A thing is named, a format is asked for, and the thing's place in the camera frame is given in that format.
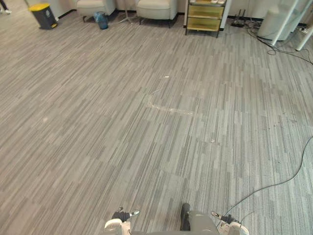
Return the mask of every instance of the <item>metal stand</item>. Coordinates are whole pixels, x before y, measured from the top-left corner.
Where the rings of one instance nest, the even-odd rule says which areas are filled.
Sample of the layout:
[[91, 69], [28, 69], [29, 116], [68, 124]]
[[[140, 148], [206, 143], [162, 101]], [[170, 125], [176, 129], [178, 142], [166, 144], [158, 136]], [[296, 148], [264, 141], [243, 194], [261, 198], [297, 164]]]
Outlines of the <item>metal stand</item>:
[[124, 7], [125, 7], [125, 15], [126, 15], [126, 17], [124, 19], [122, 19], [121, 21], [119, 21], [118, 23], [122, 23], [122, 22], [128, 21], [129, 23], [132, 24], [133, 23], [132, 19], [136, 19], [137, 16], [132, 16], [132, 17], [128, 16], [126, 0], [124, 0]]
[[310, 39], [310, 37], [313, 34], [313, 24], [311, 25], [311, 27], [309, 28], [308, 33], [305, 35], [305, 37], [302, 39], [302, 41], [300, 42], [300, 44], [297, 46], [296, 50], [300, 51], [302, 49], [302, 47], [304, 46], [304, 44], [308, 41], [308, 39]]

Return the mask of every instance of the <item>power cord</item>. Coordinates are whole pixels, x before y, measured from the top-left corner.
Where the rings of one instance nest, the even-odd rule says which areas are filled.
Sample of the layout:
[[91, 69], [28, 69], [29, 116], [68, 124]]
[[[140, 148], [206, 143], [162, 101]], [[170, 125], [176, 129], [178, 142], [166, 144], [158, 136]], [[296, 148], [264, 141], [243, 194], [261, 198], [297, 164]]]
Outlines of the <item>power cord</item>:
[[251, 37], [257, 39], [258, 41], [260, 41], [260, 42], [263, 43], [264, 45], [266, 45], [266, 46], [268, 46], [269, 48], [271, 48], [271, 50], [268, 51], [268, 54], [269, 54], [269, 55], [276, 55], [277, 52], [280, 52], [280, 53], [284, 53], [284, 54], [288, 54], [288, 55], [292, 55], [292, 56], [294, 56], [294, 57], [300, 58], [300, 59], [302, 59], [302, 60], [304, 60], [304, 61], [310, 63], [311, 65], [313, 65], [313, 62], [312, 62], [311, 59], [310, 59], [310, 51], [309, 51], [309, 50], [307, 50], [307, 49], [302, 49], [302, 50], [300, 50], [300, 51], [306, 50], [306, 51], [308, 52], [308, 58], [309, 58], [309, 59], [307, 60], [307, 59], [305, 59], [305, 58], [303, 58], [303, 57], [301, 57], [301, 56], [298, 56], [298, 55], [294, 55], [294, 54], [293, 54], [293, 53], [300, 52], [300, 51], [296, 51], [296, 50], [295, 50], [295, 51], [284, 51], [284, 50], [279, 49], [280, 47], [284, 46], [286, 43], [284, 43], [284, 44], [281, 45], [280, 47], [274, 47], [274, 46], [271, 45], [270, 43], [267, 43], [267, 42], [261, 40], [260, 37], [252, 35], [252, 34], [249, 32], [249, 29], [247, 30], [247, 32], [248, 32], [248, 34], [249, 34]]
[[270, 187], [275, 187], [275, 186], [278, 186], [278, 185], [282, 185], [282, 184], [287, 183], [287, 182], [289, 182], [290, 180], [294, 179], [294, 178], [297, 176], [297, 174], [299, 173], [300, 169], [302, 168], [305, 150], [307, 149], [307, 146], [308, 146], [310, 140], [312, 140], [312, 139], [313, 139], [313, 136], [310, 137], [309, 140], [307, 141], [307, 143], [305, 144], [304, 149], [303, 149], [303, 151], [302, 151], [300, 166], [299, 166], [298, 170], [296, 171], [296, 173], [295, 173], [291, 178], [289, 178], [289, 179], [287, 179], [287, 180], [285, 180], [285, 181], [283, 181], [283, 182], [277, 183], [277, 184], [273, 184], [273, 185], [269, 185], [269, 186], [260, 188], [260, 189], [258, 189], [258, 190], [256, 190], [256, 191], [250, 193], [248, 196], [244, 197], [244, 198], [241, 199], [239, 202], [237, 202], [234, 206], [232, 206], [232, 207], [224, 214], [224, 216], [226, 216], [230, 211], [232, 211], [235, 207], [237, 207], [240, 203], [242, 203], [244, 200], [246, 200], [247, 198], [249, 198], [249, 197], [252, 196], [253, 194], [255, 194], [255, 193], [259, 192], [259, 191], [262, 191], [262, 190], [264, 190], [264, 189], [270, 188]]

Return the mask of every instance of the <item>trash can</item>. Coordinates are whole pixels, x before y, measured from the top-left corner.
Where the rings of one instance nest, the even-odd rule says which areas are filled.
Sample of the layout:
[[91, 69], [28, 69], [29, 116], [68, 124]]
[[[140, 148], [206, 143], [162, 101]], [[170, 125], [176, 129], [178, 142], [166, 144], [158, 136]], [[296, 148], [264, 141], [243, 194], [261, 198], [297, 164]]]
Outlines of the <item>trash can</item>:
[[93, 14], [94, 20], [98, 23], [100, 29], [107, 29], [108, 26], [108, 19], [104, 15], [104, 12], [95, 12]]
[[54, 18], [54, 15], [50, 9], [49, 3], [35, 4], [28, 9], [33, 13], [41, 29], [53, 29], [58, 24]]

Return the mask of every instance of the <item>wooden drawer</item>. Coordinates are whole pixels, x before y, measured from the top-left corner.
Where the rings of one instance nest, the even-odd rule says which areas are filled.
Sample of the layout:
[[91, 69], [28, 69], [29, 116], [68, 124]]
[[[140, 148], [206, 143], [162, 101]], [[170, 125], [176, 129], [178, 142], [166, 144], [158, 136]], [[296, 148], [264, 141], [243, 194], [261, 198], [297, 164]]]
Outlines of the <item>wooden drawer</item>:
[[205, 19], [221, 19], [224, 7], [214, 6], [189, 6], [188, 17], [205, 18]]
[[188, 18], [187, 29], [219, 31], [221, 20]]

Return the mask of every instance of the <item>floor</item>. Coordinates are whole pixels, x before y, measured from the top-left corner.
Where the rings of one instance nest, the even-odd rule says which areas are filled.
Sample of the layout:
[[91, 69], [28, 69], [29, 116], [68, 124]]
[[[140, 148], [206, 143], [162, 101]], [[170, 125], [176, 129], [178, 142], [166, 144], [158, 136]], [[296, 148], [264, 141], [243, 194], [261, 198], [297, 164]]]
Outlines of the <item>floor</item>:
[[[309, 63], [270, 56], [229, 25], [216, 39], [185, 36], [183, 16], [171, 29], [116, 24], [118, 16], [101, 31], [72, 12], [43, 31], [23, 1], [7, 3], [1, 235], [101, 235], [119, 206], [141, 211], [134, 230], [173, 231], [182, 202], [225, 213], [297, 171], [313, 135]], [[313, 234], [312, 159], [313, 141], [295, 179], [231, 214], [248, 215], [243, 224], [253, 235]]]

